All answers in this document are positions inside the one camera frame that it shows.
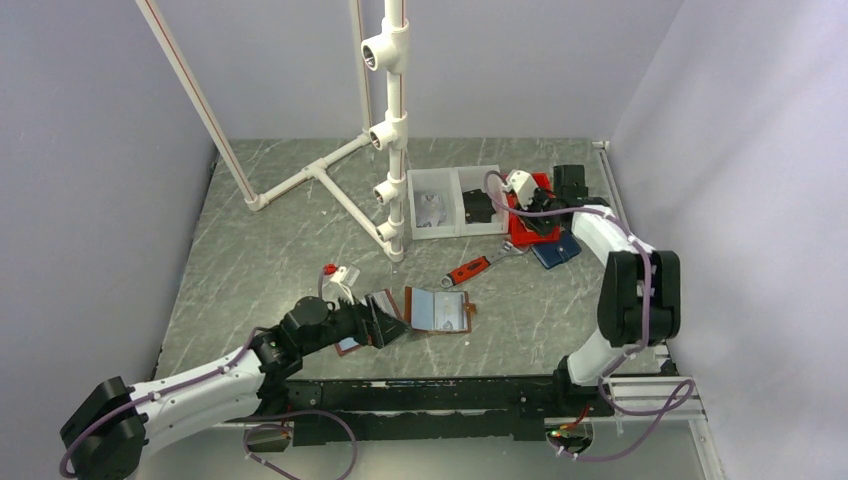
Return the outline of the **brown leather card holder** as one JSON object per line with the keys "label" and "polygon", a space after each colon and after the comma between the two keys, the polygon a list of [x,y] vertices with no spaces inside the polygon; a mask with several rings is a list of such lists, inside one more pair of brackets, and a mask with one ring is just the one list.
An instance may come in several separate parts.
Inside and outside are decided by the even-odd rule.
{"label": "brown leather card holder", "polygon": [[470,333],[476,315],[476,305],[464,291],[435,292],[407,286],[404,307],[412,330],[426,334]]}

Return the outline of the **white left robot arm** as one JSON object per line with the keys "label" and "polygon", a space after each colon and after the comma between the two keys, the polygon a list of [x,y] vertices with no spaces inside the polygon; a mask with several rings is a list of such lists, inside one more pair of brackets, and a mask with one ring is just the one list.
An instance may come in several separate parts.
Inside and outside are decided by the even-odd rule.
{"label": "white left robot arm", "polygon": [[221,422],[272,420],[287,406],[286,379],[306,356],[353,339],[381,349],[409,331],[371,295],[335,302],[307,296],[272,327],[200,367],[160,380],[101,382],[60,430],[65,479],[126,479],[142,459]]}

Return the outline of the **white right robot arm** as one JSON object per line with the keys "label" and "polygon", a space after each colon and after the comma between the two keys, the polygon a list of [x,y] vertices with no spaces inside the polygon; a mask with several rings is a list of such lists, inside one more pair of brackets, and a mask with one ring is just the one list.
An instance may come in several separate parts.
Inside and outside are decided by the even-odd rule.
{"label": "white right robot arm", "polygon": [[532,174],[514,170],[502,189],[510,211],[528,227],[566,223],[573,237],[604,267],[596,328],[560,367],[565,379],[551,388],[557,411],[574,415],[599,386],[629,359],[679,330],[679,257],[657,251],[628,229],[602,198],[558,196]]}

